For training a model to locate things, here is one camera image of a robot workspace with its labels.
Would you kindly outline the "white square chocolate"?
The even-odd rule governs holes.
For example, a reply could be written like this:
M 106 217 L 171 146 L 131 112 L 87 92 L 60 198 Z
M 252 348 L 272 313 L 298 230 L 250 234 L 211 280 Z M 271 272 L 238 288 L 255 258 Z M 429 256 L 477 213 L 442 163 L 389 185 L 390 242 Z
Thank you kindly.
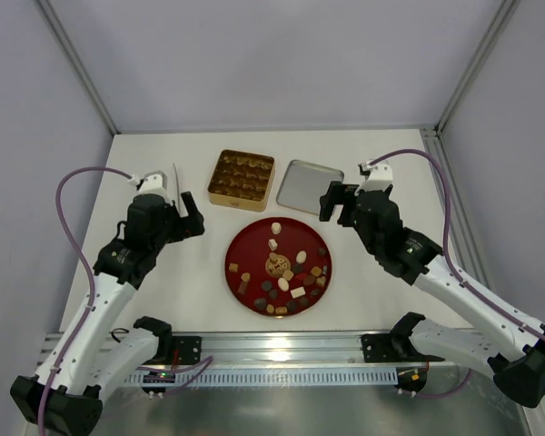
M 275 251 L 278 248 L 278 243 L 274 239 L 270 239 L 268 245 L 272 251 Z

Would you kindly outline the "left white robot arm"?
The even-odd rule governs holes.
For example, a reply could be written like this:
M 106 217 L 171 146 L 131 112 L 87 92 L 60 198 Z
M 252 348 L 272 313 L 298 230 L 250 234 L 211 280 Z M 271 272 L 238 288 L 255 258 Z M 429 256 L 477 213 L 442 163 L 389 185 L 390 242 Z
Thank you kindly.
M 134 198 L 96 262 L 88 263 L 81 248 L 74 249 L 88 280 L 82 304 L 35 374 L 19 376 L 11 386 L 19 411 L 41 435 L 90 434 L 105 402 L 129 374 L 146 362 L 159 364 L 170 357 L 172 327 L 151 317 L 138 319 L 106 357 L 99 355 L 164 247 L 205 232 L 192 194 L 181 194 L 187 214 L 180 215 L 163 172 L 130 175 L 127 180 L 135 189 Z

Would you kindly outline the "silver metal tongs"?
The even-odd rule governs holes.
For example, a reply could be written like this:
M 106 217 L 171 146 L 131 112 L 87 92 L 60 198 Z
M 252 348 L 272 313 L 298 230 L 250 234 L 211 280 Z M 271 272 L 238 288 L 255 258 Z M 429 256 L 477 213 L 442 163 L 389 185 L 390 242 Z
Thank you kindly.
M 176 201 L 176 208 L 178 210 L 178 213 L 182 215 L 183 208 L 182 208 L 182 198 L 181 198 L 181 189 L 180 189 L 180 183 L 179 183 L 179 175 L 177 171 L 177 167 L 175 163 L 172 163 L 173 168 L 173 179 L 174 179 L 174 200 Z

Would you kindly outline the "white cone chocolate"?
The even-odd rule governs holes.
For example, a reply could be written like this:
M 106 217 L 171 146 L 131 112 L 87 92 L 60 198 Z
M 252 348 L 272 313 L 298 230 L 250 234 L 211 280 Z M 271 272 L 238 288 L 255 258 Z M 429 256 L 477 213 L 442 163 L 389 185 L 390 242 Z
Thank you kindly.
M 280 223 L 272 223 L 271 230 L 273 234 L 277 235 L 282 231 L 282 226 Z

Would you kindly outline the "white oval swirl chocolate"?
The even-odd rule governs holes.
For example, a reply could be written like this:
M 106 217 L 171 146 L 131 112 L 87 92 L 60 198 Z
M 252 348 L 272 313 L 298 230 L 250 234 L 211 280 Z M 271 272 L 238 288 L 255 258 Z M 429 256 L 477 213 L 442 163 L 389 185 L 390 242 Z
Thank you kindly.
M 300 251 L 298 252 L 297 256 L 296 256 L 296 262 L 299 263 L 299 264 L 303 264 L 305 263 L 307 259 L 307 253 L 306 251 Z

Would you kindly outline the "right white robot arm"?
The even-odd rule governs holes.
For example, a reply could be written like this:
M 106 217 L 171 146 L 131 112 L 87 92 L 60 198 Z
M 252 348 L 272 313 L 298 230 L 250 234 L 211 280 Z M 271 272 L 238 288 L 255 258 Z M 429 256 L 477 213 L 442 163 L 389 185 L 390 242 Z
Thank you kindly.
M 440 325 L 409 312 L 391 329 L 402 356 L 437 357 L 491 379 L 509 399 L 535 408 L 545 398 L 545 322 L 490 291 L 456 267 L 445 245 L 406 227 L 391 199 L 392 170 L 363 163 L 361 184 L 332 182 L 320 199 L 319 218 L 352 228 L 363 247 L 389 275 L 428 293 L 466 320 L 474 332 Z

